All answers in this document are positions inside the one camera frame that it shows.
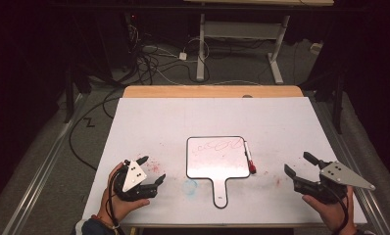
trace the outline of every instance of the paddle-shaped whiteboard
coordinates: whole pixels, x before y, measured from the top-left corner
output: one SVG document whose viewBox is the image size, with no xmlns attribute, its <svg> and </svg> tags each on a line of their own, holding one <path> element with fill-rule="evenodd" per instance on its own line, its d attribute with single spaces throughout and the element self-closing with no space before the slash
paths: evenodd
<svg viewBox="0 0 390 235">
<path fill-rule="evenodd" d="M 187 176 L 211 179 L 214 204 L 221 209 L 228 203 L 226 180 L 250 175 L 244 139 L 239 136 L 191 137 L 186 143 L 186 156 Z"/>
</svg>

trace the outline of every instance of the sleeve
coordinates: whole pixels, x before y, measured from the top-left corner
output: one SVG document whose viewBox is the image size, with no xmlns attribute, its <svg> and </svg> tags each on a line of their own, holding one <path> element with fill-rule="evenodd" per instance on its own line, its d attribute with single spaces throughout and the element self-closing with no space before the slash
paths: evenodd
<svg viewBox="0 0 390 235">
<path fill-rule="evenodd" d="M 106 227 L 100 221 L 96 219 L 83 219 L 80 220 L 75 227 L 71 235 L 115 235 L 115 231 Z"/>
</svg>

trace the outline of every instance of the human hand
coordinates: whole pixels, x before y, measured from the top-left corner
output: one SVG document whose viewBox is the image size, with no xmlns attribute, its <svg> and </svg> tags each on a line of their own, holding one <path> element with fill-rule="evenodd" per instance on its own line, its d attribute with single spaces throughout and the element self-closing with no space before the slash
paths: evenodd
<svg viewBox="0 0 390 235">
<path fill-rule="evenodd" d="M 348 223 L 346 226 L 339 232 L 339 235 L 354 235 L 357 232 L 357 228 L 354 224 L 354 199 L 353 187 L 347 187 L 348 192 Z M 315 211 L 320 214 L 320 218 L 323 220 L 325 225 L 330 231 L 337 231 L 345 217 L 344 211 L 339 203 L 325 205 L 319 202 L 317 199 L 310 195 L 304 195 L 302 199 L 309 204 Z M 344 205 L 347 205 L 347 198 L 343 200 Z"/>
<path fill-rule="evenodd" d="M 107 182 L 107 188 L 104 190 L 103 198 L 101 199 L 100 210 L 98 211 L 97 214 L 97 216 L 106 225 L 109 226 L 114 225 L 112 219 L 109 216 L 110 208 L 109 208 L 108 200 L 109 200 L 110 179 L 113 177 L 116 171 L 121 167 L 122 167 L 122 163 L 119 163 L 110 173 L 109 180 Z M 117 221 L 122 221 L 130 212 L 150 204 L 150 201 L 147 199 L 140 199 L 134 202 L 122 201 L 118 196 L 116 196 L 113 190 L 111 195 L 113 196 L 112 205 L 113 205 L 114 217 L 116 218 Z"/>
</svg>

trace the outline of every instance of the red marker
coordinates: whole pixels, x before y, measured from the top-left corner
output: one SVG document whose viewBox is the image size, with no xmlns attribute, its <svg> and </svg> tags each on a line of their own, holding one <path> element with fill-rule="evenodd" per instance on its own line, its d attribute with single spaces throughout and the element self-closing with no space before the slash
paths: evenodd
<svg viewBox="0 0 390 235">
<path fill-rule="evenodd" d="M 247 141 L 244 141 L 244 148 L 246 150 L 246 155 L 248 159 L 248 169 L 250 170 L 250 173 L 255 174 L 257 172 L 256 166 L 253 164 L 253 160 L 251 160 L 250 149 L 248 148 Z"/>
</svg>

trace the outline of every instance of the desk leg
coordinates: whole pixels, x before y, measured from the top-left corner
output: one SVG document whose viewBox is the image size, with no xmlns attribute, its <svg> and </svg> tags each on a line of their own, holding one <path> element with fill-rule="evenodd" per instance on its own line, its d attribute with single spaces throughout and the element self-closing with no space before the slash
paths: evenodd
<svg viewBox="0 0 390 235">
<path fill-rule="evenodd" d="M 205 39 L 205 15 L 201 14 L 200 30 L 199 30 L 199 54 L 198 65 L 196 69 L 196 79 L 198 81 L 204 80 L 204 63 L 205 63 L 205 51 L 204 51 L 204 39 Z"/>
<path fill-rule="evenodd" d="M 273 73 L 274 81 L 277 85 L 282 85 L 284 83 L 283 78 L 280 74 L 280 69 L 277 65 L 277 55 L 283 42 L 284 33 L 287 29 L 287 24 L 289 23 L 290 16 L 285 16 L 283 18 L 283 23 L 280 26 L 280 29 L 277 34 L 277 39 L 275 41 L 275 48 L 273 53 L 268 53 L 268 62 L 270 63 L 270 68 Z"/>
</svg>

